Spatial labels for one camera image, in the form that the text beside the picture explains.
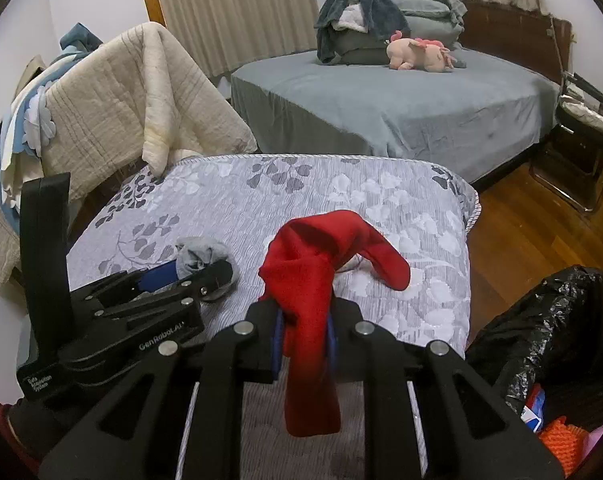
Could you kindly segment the dark wooden headboard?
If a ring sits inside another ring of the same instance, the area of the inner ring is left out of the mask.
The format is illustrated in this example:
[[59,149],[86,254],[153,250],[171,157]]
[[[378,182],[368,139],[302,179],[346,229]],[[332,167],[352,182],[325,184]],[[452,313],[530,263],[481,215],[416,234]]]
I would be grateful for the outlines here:
[[569,21],[539,11],[483,0],[462,0],[463,47],[529,68],[560,84],[573,43]]

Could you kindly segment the black metal chair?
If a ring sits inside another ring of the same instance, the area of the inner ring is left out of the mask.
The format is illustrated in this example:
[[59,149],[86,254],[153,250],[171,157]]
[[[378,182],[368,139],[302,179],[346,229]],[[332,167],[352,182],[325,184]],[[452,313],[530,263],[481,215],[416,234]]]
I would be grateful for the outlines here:
[[561,84],[554,124],[530,162],[530,175],[582,214],[603,203],[603,92],[567,70],[556,49]]

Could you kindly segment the left beige curtain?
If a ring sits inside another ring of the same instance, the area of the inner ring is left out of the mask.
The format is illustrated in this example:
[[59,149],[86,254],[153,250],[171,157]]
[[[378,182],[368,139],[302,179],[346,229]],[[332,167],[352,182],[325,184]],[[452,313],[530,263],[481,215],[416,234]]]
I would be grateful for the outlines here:
[[166,27],[209,77],[313,50],[317,0],[159,0]]

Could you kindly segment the grey-sheeted bed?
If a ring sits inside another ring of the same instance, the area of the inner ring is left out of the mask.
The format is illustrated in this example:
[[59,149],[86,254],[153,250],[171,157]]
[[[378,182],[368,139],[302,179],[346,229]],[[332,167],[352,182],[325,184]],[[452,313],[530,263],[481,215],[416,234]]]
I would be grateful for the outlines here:
[[475,182],[537,144],[559,86],[469,49],[450,73],[324,65],[312,52],[244,65],[231,101],[262,152],[435,162]]

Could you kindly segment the blue white scalloped blanket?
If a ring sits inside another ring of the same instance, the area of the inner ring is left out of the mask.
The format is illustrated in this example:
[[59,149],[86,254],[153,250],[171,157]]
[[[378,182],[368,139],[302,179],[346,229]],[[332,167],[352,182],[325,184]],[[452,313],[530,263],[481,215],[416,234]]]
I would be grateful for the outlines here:
[[44,176],[43,150],[57,134],[46,92],[102,40],[78,23],[59,44],[60,55],[18,92],[0,123],[0,211],[14,231],[19,230],[22,187]]

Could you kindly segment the folded grey duvet pile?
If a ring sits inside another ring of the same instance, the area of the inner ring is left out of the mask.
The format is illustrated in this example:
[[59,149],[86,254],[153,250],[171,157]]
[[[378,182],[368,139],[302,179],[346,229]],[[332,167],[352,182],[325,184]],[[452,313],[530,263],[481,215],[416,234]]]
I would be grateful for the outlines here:
[[464,32],[466,5],[461,0],[391,0],[405,16],[411,38],[440,41],[454,49]]

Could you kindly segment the grey sock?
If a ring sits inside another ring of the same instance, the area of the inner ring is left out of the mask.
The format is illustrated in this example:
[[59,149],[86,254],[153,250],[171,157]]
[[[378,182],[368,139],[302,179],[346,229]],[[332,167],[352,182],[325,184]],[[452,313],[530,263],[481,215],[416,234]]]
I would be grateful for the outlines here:
[[204,297],[206,302],[213,302],[225,296],[239,278],[239,268],[227,244],[210,236],[181,237],[175,243],[178,253],[175,258],[175,272],[178,278],[205,270],[218,261],[225,261],[231,266],[232,273],[224,278],[215,292],[208,292]]

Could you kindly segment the grey floral mattress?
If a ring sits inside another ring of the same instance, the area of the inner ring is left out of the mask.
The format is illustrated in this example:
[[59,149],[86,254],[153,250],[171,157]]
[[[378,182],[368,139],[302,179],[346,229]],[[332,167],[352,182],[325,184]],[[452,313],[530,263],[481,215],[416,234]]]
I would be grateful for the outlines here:
[[374,226],[351,210],[286,222],[259,271],[261,299],[242,321],[190,347],[187,338],[204,328],[199,304],[228,284],[231,264],[179,278],[167,262],[71,290],[69,183],[59,174],[22,193],[21,261],[38,362],[56,391],[80,389],[92,403],[44,456],[41,478],[236,479],[244,387],[280,375],[290,434],[335,434],[336,382],[362,382],[367,478],[420,475],[408,372],[429,374],[433,350],[365,321],[333,291],[354,256],[386,286],[409,286],[409,264]]

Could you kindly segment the white blue cardboard box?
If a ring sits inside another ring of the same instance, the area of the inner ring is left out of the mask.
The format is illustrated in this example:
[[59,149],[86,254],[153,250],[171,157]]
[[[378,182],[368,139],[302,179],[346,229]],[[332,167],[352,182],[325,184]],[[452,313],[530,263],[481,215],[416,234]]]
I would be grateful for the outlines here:
[[535,434],[539,434],[543,428],[544,403],[544,390],[539,384],[534,384],[523,407],[521,419],[526,427]]

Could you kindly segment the red cloth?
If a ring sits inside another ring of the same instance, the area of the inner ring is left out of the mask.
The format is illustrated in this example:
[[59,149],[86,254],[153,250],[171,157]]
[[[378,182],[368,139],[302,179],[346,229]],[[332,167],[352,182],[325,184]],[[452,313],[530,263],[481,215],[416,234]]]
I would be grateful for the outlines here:
[[284,315],[283,351],[289,359],[284,412],[288,434],[296,438],[341,430],[327,364],[327,320],[335,274],[355,255],[369,260],[387,287],[409,286],[411,270],[405,258],[351,210],[288,221],[274,236],[259,269],[261,298],[274,300]]

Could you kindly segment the orange foam net wrap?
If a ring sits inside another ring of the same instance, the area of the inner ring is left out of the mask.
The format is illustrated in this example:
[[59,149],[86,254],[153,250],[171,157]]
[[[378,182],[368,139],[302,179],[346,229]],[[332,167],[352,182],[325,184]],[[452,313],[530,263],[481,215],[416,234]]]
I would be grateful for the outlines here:
[[589,432],[570,425],[565,416],[550,422],[540,432],[539,439],[559,461],[565,478],[577,469],[591,448]]

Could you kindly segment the pink plush pig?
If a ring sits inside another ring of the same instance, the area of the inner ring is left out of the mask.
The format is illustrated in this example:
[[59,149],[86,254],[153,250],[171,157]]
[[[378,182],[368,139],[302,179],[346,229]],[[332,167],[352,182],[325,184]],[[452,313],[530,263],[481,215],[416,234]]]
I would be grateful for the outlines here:
[[397,30],[386,47],[389,67],[393,70],[425,70],[429,73],[451,72],[454,63],[450,51],[438,40],[403,37]]

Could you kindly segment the black trash bag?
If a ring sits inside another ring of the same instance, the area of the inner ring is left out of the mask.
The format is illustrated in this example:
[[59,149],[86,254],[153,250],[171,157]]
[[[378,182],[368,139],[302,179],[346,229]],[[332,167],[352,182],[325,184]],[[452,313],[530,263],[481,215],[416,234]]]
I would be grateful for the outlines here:
[[[571,266],[544,278],[480,330],[465,355],[519,417],[539,384],[541,431],[562,416],[588,432],[597,429],[603,425],[603,271]],[[567,479],[603,479],[603,436]]]

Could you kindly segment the beige quilted blanket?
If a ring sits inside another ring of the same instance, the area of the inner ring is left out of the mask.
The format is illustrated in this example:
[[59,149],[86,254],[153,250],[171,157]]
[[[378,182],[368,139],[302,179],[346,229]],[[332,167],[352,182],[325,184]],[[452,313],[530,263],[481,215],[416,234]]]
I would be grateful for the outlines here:
[[[43,150],[43,177],[69,174],[72,200],[138,159],[159,177],[183,158],[257,148],[246,122],[178,39],[154,22],[101,44],[46,98],[57,134]],[[0,211],[0,289],[19,265],[19,230]]]

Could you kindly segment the pink wrapper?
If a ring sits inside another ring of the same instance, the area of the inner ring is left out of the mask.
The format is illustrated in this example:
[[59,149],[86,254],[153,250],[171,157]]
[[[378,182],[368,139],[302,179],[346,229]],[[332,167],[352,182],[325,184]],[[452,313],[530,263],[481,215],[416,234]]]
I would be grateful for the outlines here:
[[586,458],[603,436],[603,425],[589,432],[583,440],[582,458]]

